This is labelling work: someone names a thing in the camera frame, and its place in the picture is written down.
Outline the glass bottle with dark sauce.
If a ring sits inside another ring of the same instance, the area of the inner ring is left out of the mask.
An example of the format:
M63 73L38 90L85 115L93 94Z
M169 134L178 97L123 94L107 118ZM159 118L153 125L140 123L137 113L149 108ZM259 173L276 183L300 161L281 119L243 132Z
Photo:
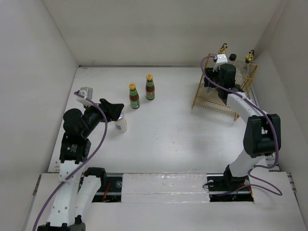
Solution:
M235 62L236 58L237 58L237 55L235 53L231 53L229 55L228 63L233 64Z

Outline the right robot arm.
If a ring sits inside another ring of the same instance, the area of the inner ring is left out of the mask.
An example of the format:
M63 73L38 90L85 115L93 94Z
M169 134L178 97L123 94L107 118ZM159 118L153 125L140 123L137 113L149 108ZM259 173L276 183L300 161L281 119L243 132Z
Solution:
M246 123L243 151L229 164L220 183L227 193L239 191L240 185L258 167L259 161L271 154L278 154L281 148L281 118L269 114L256 106L243 90L235 85L236 68L226 63L218 68L203 70L204 86L218 89L219 98Z

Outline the clear glass pourer bottle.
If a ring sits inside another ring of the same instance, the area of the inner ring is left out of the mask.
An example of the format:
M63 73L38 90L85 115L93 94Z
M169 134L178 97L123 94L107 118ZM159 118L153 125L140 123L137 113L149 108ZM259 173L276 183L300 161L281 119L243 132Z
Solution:
M224 54L225 55L226 52L227 52L227 48L228 48L227 43L223 43L223 45L221 46L221 48L218 51L218 54Z

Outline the black cap red label bottle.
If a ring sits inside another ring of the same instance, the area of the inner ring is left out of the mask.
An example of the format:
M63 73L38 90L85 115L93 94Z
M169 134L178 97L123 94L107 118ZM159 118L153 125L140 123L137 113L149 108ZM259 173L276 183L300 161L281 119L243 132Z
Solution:
M250 50L250 52L245 57L245 62L242 68L242 76L245 77L249 74L250 63L253 61L255 56L255 50Z

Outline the white silver-lid jar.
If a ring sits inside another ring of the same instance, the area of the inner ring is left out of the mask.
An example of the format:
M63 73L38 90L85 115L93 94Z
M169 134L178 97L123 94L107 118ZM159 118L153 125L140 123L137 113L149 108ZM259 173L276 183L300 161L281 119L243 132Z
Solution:
M124 116L124 113L121 112L119 118L117 119L117 121L115 121L115 127L117 129L117 131L124 133L127 131L127 122Z

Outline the green label sauce bottle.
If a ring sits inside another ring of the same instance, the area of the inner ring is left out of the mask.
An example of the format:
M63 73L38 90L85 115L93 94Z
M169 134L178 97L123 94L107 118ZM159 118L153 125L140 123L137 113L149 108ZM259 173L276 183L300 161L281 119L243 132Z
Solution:
M130 100L130 106L133 109L138 109L140 107L139 95L135 83L129 84L129 100Z
M153 75L148 74L146 76L146 99L153 100L155 98L155 86L153 82Z

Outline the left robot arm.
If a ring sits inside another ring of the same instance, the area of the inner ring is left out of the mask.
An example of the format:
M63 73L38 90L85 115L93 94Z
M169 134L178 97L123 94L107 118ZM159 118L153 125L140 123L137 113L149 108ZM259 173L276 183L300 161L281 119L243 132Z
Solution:
M87 97L81 97L81 101L84 112L73 108L63 115L59 185L48 198L54 202L46 223L38 225L37 218L33 227L35 231L84 231L85 214L96 192L107 186L104 168L85 169L85 164L94 156L89 153L91 142L88 137L99 123L117 121L124 105L112 104L106 99L94 103Z

